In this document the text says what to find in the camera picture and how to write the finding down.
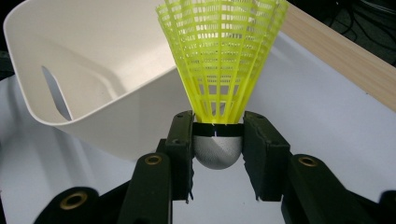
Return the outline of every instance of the white table surface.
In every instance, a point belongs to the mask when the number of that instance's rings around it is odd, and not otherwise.
[[[15,77],[0,82],[0,190],[8,224],[33,223],[58,193],[103,194],[134,162],[36,122]],[[396,189],[396,113],[280,34],[247,110],[263,114],[291,144],[327,163],[350,190],[377,201]],[[194,201],[174,203],[174,223],[284,223],[280,203],[256,202],[239,161],[212,171],[194,160]]]

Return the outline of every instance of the yellow shuttlecock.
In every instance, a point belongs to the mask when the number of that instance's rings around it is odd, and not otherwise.
[[[198,122],[239,121],[286,0],[165,0],[159,22]]]

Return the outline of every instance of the silver shuttlecock base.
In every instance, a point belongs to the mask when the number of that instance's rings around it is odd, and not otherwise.
[[[242,124],[194,123],[195,158],[205,167],[222,170],[233,165],[243,147]]]

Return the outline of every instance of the white plastic basket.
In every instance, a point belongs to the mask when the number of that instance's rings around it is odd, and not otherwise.
[[[32,116],[125,159],[154,150],[190,109],[157,22],[162,1],[28,0],[11,11],[5,35]]]

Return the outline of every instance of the yellow mesh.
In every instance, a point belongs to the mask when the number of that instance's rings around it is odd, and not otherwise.
[[[165,0],[159,22],[198,122],[237,123],[286,0]]]

